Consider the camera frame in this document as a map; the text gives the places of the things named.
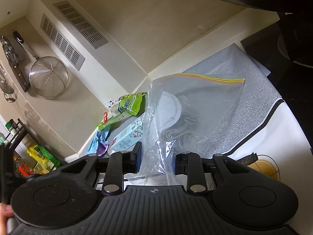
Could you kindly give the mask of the person's hand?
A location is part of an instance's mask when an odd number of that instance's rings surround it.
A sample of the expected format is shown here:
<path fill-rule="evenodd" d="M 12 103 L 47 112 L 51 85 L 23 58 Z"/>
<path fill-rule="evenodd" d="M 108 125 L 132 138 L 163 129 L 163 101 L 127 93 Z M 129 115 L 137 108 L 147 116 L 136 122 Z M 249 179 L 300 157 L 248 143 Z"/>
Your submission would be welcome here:
<path fill-rule="evenodd" d="M 11 205 L 0 203 L 0 235 L 7 235 L 7 220 L 13 215 Z"/>

